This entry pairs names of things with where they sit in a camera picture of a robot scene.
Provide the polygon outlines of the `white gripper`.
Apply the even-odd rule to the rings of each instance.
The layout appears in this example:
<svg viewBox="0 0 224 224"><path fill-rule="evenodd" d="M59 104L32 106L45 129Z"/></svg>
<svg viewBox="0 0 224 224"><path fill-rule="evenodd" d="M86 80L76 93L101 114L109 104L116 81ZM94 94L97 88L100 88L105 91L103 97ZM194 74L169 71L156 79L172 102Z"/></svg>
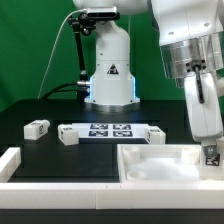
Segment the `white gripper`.
<svg viewBox="0 0 224 224"><path fill-rule="evenodd" d="M212 74L201 76L204 102L199 102L196 76L184 80L185 99L192 137L203 145L206 157L216 157L216 140L223 135L223 124L218 102L217 90Z"/></svg>

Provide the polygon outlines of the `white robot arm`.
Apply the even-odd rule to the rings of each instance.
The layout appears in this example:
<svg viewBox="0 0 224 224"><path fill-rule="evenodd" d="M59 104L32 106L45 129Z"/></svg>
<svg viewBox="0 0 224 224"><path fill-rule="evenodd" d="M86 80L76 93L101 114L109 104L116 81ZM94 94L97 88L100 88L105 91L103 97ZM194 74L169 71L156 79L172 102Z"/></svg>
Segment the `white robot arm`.
<svg viewBox="0 0 224 224"><path fill-rule="evenodd" d="M129 71L130 39L115 20L152 14L166 76L184 88L193 139L204 155L217 155L223 135L216 71L223 67L219 37L222 0L73 0L85 32L95 31L96 70L90 78L91 106L129 106L139 101Z"/></svg>

